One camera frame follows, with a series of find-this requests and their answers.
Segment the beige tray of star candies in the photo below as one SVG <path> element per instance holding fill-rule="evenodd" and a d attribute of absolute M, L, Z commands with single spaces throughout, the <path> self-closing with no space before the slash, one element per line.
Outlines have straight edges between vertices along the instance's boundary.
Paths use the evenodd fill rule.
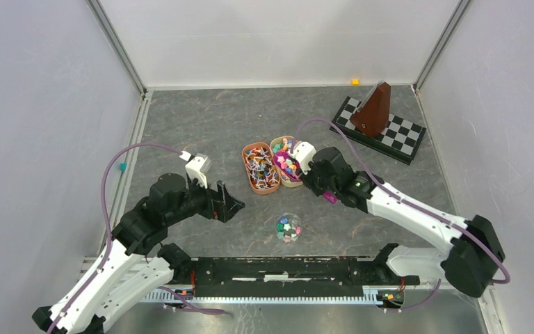
<path fill-rule="evenodd" d="M 301 180 L 296 176 L 299 165 L 291 158 L 295 143 L 296 141 L 292 136 L 281 136 L 273 139 L 270 143 L 273 161 L 280 173 L 281 182 L 289 188 L 302 185 Z"/>

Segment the magenta plastic scoop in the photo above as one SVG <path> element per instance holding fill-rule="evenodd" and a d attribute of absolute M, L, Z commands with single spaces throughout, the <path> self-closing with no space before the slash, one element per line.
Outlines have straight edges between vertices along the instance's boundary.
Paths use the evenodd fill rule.
<path fill-rule="evenodd" d="M 282 174 L 286 175 L 291 182 L 300 182 L 300 178 L 296 175 L 299 163 L 291 158 L 288 153 L 276 152 L 275 163 L 280 168 Z M 338 201 L 337 197 L 330 191 L 324 192 L 322 196 L 332 204 L 335 204 Z"/>

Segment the orange tray of lollipops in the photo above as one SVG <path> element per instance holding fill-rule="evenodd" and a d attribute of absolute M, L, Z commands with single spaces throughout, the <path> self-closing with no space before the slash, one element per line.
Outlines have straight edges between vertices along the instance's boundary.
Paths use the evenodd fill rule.
<path fill-rule="evenodd" d="M 249 144 L 241 155 L 250 187 L 256 194 L 267 195 L 279 189 L 281 177 L 268 144 Z"/>

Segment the clear round plastic jar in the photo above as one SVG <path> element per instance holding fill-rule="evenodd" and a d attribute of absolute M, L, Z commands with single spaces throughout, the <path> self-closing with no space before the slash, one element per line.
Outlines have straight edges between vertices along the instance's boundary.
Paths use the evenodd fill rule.
<path fill-rule="evenodd" d="M 292 213 L 282 214 L 275 219 L 275 232 L 284 243 L 296 241 L 302 233 L 299 216 Z"/>

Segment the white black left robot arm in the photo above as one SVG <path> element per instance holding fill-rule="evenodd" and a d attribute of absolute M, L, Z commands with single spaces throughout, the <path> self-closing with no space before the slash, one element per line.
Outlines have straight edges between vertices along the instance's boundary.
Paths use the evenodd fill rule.
<path fill-rule="evenodd" d="M 212 189 L 178 174 L 160 176 L 148 196 L 121 217 L 111 245 L 79 282 L 59 302 L 39 307 L 32 320 L 46 333 L 105 333 L 156 288 L 189 278 L 190 257 L 175 244 L 166 244 L 143 269 L 124 279 L 168 236 L 170 226 L 195 215 L 225 223 L 244 207 L 221 181 Z"/>

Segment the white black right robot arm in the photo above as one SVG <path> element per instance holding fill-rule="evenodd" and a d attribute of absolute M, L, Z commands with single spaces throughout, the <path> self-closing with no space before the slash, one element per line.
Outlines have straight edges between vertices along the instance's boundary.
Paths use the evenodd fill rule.
<path fill-rule="evenodd" d="M 492 222 L 447 214 L 426 205 L 364 170 L 355 171 L 336 147 L 316 150 L 301 142 L 293 149 L 298 175 L 315 195 L 342 202 L 396 223 L 426 240 L 429 248 L 390 246 L 373 268 L 375 278 L 391 284 L 400 276 L 446 280 L 459 292 L 478 298 L 503 271 L 505 253 Z"/>

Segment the brown wooden metronome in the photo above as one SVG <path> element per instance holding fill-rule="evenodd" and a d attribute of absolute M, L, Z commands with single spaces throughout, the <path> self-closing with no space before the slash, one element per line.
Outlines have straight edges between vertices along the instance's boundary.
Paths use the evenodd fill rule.
<path fill-rule="evenodd" d="M 389 121 L 390 101 L 391 86 L 386 81 L 379 81 L 355 108 L 350 123 L 369 138 L 380 135 Z"/>

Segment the black white chessboard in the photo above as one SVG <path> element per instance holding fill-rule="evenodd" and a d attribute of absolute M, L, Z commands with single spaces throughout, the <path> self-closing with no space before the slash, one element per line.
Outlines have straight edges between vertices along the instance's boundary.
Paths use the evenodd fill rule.
<path fill-rule="evenodd" d="M 367 129 L 352 117 L 360 113 L 363 102 L 347 96 L 332 118 L 330 130 L 342 132 L 356 143 L 383 153 L 404 164 L 411 164 L 426 134 L 426 128 L 390 113 L 385 126 L 376 120 L 373 129 Z"/>

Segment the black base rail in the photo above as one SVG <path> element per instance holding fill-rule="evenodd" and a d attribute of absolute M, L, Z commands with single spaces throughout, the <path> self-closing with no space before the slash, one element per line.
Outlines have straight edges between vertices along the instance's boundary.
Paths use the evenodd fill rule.
<path fill-rule="evenodd" d="M 372 257 L 199 257 L 170 285 L 190 285 L 196 297 L 358 297 L 362 288 L 418 285 Z"/>

